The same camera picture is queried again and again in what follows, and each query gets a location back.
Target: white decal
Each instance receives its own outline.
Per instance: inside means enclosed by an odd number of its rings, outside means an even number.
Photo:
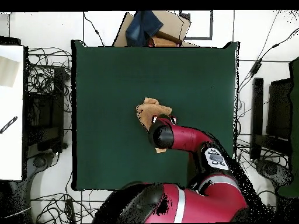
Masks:
[[[205,156],[208,161],[208,165],[217,169],[229,170],[226,161],[222,157],[221,153],[215,148],[208,148],[205,151]]]

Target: white floor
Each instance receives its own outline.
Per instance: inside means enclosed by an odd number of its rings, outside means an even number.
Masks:
[[[239,81],[242,82],[251,69],[254,60],[257,59],[266,41],[268,32],[276,16],[276,10],[214,10],[213,39],[211,41],[190,41],[199,46],[223,47],[229,41],[240,41],[241,48],[239,52]],[[99,31],[106,46],[112,45],[117,34],[119,26],[124,16],[124,12],[85,12],[86,17],[90,19]],[[201,11],[192,12],[191,18],[195,15],[201,15]],[[200,32],[207,30],[209,19],[202,18],[198,36],[202,37]],[[295,13],[284,10],[281,11],[275,20],[272,31],[269,35],[263,53],[272,45],[286,39],[292,31],[299,26],[299,18]],[[192,28],[192,36],[196,33],[196,28]],[[71,53],[70,41],[72,39],[83,40],[88,46],[101,46],[99,37],[94,32],[89,22],[83,22],[82,12],[39,12],[39,13],[13,13],[11,14],[10,32],[8,30],[7,16],[0,15],[0,35],[16,37],[21,39],[24,46],[34,47],[57,47]],[[264,101],[268,101],[268,91],[271,81],[289,78],[288,63],[299,57],[299,37],[295,35],[284,44],[272,49],[262,62],[262,67],[255,77],[264,78]],[[53,61],[64,62],[65,57],[55,57]],[[240,98],[245,102],[245,110],[251,108],[251,89],[249,82],[240,94]],[[267,114],[267,104],[264,107],[264,115]],[[242,125],[241,133],[250,133],[250,112],[240,119]],[[65,128],[69,128],[70,119],[68,113],[65,113]],[[242,136],[240,139],[249,141],[248,136]],[[65,142],[69,148],[60,154],[58,163],[45,172],[40,173],[34,179],[32,185],[32,199],[45,195],[65,192],[65,185],[69,180],[72,171],[71,154],[71,132],[65,136]],[[254,168],[246,170],[257,192],[263,190],[273,190],[272,184],[257,174]],[[76,200],[81,200],[81,193],[72,191],[68,185],[67,190]],[[91,191],[84,191],[82,198],[84,205],[89,209],[89,194]],[[90,200],[91,208],[97,208],[110,194],[110,191],[93,191]],[[261,194],[262,201],[265,204],[275,204],[275,197],[269,193]],[[48,201],[33,201],[32,212],[34,218],[48,204]],[[75,209],[80,211],[80,206],[75,204]],[[50,215],[43,215],[42,221],[51,219]],[[91,222],[91,217],[83,218],[83,223]]]

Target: blue cloth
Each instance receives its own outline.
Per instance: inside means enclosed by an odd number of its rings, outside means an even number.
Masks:
[[[159,21],[151,10],[138,11],[126,30],[128,46],[146,46],[148,39],[154,36],[162,26],[163,23]]]

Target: dark green table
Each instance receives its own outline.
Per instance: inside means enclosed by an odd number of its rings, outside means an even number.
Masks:
[[[237,43],[225,48],[84,47],[72,41],[73,187],[119,189],[140,180],[187,183],[188,154],[157,154],[135,107],[169,106],[178,124],[213,133],[232,155]]]

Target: cloth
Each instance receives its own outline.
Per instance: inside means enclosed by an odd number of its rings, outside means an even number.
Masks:
[[[164,38],[151,37],[148,43],[148,46],[151,47],[179,47],[179,44],[176,44],[173,41],[165,40]]]
[[[159,21],[152,11],[138,11],[126,30],[128,46],[146,46],[148,39],[154,36],[162,26],[163,23]]]
[[[137,117],[140,120],[140,123],[148,131],[152,124],[153,115],[166,114],[170,115],[172,109],[170,107],[165,107],[159,104],[159,101],[152,98],[145,98],[142,105],[136,107]],[[157,153],[165,152],[166,149],[156,148]]]

